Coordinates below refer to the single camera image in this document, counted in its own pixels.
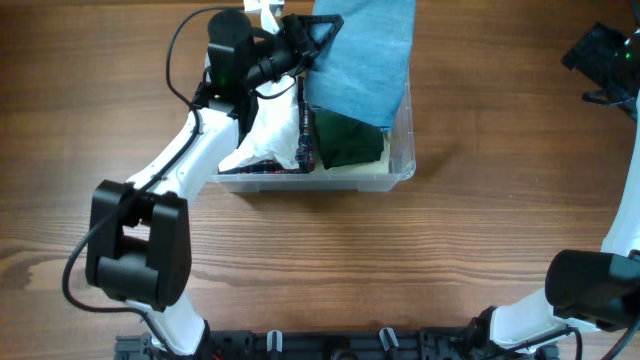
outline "white tissue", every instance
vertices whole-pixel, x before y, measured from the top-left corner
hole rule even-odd
[[[263,95],[272,95],[292,84],[293,79],[285,76],[280,82],[262,84],[257,90]],[[251,131],[242,144],[220,162],[218,169],[227,171],[262,160],[275,160],[287,170],[298,169],[296,151],[300,138],[300,113],[297,94],[298,87],[293,85],[275,99],[258,98],[258,113]]]

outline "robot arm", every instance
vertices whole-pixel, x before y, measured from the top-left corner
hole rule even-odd
[[[602,252],[561,252],[551,264],[544,289],[515,304],[489,308],[466,328],[403,334],[390,328],[360,334],[210,333],[184,291],[191,269],[188,206],[251,128],[254,100],[261,96],[253,89],[283,74],[300,73],[342,24],[339,16],[292,16],[283,19],[285,31],[271,36],[254,33],[240,13],[219,15],[209,24],[212,66],[205,78],[210,81],[203,81],[190,104],[198,106],[199,128],[195,129],[192,111],[185,127],[153,163],[125,184],[104,181],[94,193],[87,281],[145,314],[153,332],[153,336],[118,339],[118,358],[144,354],[142,358],[148,359],[209,359],[217,348],[245,354],[239,358],[274,360],[288,349],[295,349],[288,355],[291,359],[358,359],[356,354],[361,360],[460,359],[461,354],[469,359],[485,359],[487,354],[493,354],[491,359],[531,359],[528,354],[538,354],[539,347],[567,336],[567,327],[615,331],[636,322],[640,304],[631,300],[640,298],[640,261],[635,258],[640,247],[640,130],[620,210]],[[317,42],[310,38],[308,26],[320,22],[332,22],[334,28]],[[220,29],[233,29],[238,36],[216,38]],[[247,62],[247,54],[254,53],[254,36],[264,37],[266,43],[256,46],[255,56]],[[619,104],[627,106],[627,100]],[[211,105],[216,102],[225,106]],[[157,169],[181,151],[194,130],[198,131],[194,141],[158,179]],[[158,181],[147,188],[150,179]],[[124,235],[123,226],[139,224],[150,227],[148,241]],[[522,357],[514,356],[516,350]]]

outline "white clip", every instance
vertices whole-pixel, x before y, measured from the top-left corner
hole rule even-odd
[[[260,12],[262,28],[272,34],[280,31],[275,16],[282,15],[284,0],[244,0],[244,12],[257,14]]]

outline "wooden table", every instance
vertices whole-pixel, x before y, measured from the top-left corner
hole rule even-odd
[[[109,359],[131,315],[67,304],[60,274],[103,179],[126,180],[182,127],[168,40],[202,4],[0,9],[0,357]],[[633,30],[623,1],[418,1],[411,60],[417,172],[390,193],[236,195],[191,210],[189,293],[213,329],[460,326],[543,285],[562,249],[597,251],[625,183],[635,124],[580,101],[560,58],[596,21]],[[309,13],[308,1],[287,11]],[[201,75],[207,16],[175,49]],[[73,291],[110,305],[84,280]],[[620,334],[585,337],[599,359]],[[573,341],[562,343],[573,358]],[[640,356],[635,341],[620,359]]]

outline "fabric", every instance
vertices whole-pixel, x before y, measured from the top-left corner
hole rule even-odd
[[[302,81],[298,82],[298,108],[300,109],[300,137],[296,161],[298,169],[286,170],[276,161],[264,160],[257,164],[235,168],[221,174],[308,174],[315,169],[309,105],[304,101]]]
[[[318,147],[315,146],[314,159],[316,161],[316,167],[311,175],[384,175],[389,173],[389,160],[391,159],[391,142],[389,140],[390,134],[384,134],[384,151],[380,155],[379,161],[374,161],[366,164],[353,164],[339,167],[333,167],[331,169],[325,169],[322,163],[322,157],[318,151]]]
[[[307,71],[307,101],[393,128],[413,45],[415,0],[316,0],[314,15],[340,14],[342,29]],[[323,27],[313,28],[321,37]]]
[[[346,116],[315,111],[318,152],[325,169],[380,160],[384,136],[380,129]]]
[[[283,77],[277,83],[268,82],[257,88],[264,95],[272,95],[291,87],[275,99],[258,98],[258,113],[251,131],[242,144],[220,162],[220,172],[262,160],[275,160],[287,170],[298,169],[296,152],[300,137],[300,110],[298,87],[291,86],[292,82],[290,77]]]

